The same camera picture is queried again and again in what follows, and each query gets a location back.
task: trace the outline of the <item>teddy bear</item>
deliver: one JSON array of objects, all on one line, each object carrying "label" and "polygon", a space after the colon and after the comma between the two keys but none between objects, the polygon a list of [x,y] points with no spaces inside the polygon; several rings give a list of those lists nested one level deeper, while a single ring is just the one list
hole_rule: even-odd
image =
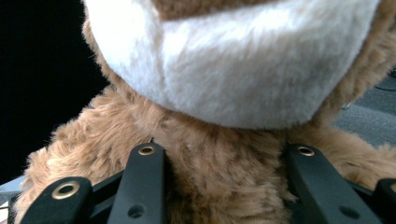
[{"label": "teddy bear", "polygon": [[93,184],[153,141],[174,174],[170,223],[289,223],[285,142],[343,178],[396,177],[396,148],[332,126],[396,63],[394,0],[84,0],[83,35],[111,83],[32,153],[20,222],[50,183]]}]

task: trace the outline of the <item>white fur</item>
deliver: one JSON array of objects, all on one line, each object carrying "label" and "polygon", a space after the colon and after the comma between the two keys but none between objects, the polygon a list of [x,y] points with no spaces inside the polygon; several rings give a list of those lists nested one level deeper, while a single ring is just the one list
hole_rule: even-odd
[{"label": "white fur", "polygon": [[378,0],[284,0],[160,21],[145,0],[87,0],[109,66],[164,107],[240,128],[311,119],[347,72]]}]

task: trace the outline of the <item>brown fur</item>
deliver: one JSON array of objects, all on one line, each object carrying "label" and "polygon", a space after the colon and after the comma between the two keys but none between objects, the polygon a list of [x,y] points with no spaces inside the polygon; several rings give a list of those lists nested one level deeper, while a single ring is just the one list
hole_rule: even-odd
[{"label": "brown fur", "polygon": [[[185,5],[158,0],[157,7],[163,18],[177,19],[208,13],[213,6],[225,8],[226,2],[239,6],[242,1]],[[193,6],[202,12],[190,12]],[[51,182],[70,175],[100,182],[125,167],[131,148],[151,138],[166,149],[175,174],[168,192],[172,223],[288,223],[283,200],[293,196],[287,191],[279,158],[285,140],[320,148],[344,177],[370,189],[379,178],[396,177],[396,148],[374,150],[357,135],[330,126],[343,103],[361,96],[396,62],[395,15],[395,1],[383,0],[361,54],[315,117],[304,125],[276,131],[207,124],[138,95],[107,66],[87,15],[84,35],[112,85],[76,120],[60,127],[48,147],[31,154],[25,172],[29,188],[15,206],[17,222]]]}]

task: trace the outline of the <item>bear's arm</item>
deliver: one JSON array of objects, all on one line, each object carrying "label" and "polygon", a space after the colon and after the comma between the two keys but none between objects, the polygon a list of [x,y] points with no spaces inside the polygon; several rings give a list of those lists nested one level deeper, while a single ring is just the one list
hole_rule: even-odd
[{"label": "bear's arm", "polygon": [[77,119],[55,131],[48,147],[33,152],[25,170],[26,190],[14,206],[16,223],[41,191],[60,178],[84,176],[95,184],[121,171],[130,150],[150,140],[136,131],[130,110],[117,90],[107,87]]}]

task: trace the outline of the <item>gray floor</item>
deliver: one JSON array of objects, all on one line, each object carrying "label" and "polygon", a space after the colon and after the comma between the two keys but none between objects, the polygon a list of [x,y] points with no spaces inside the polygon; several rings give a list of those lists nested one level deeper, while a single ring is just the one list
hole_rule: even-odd
[{"label": "gray floor", "polygon": [[342,111],[335,125],[357,133],[375,147],[384,143],[396,146],[396,77],[389,76],[367,91]]}]

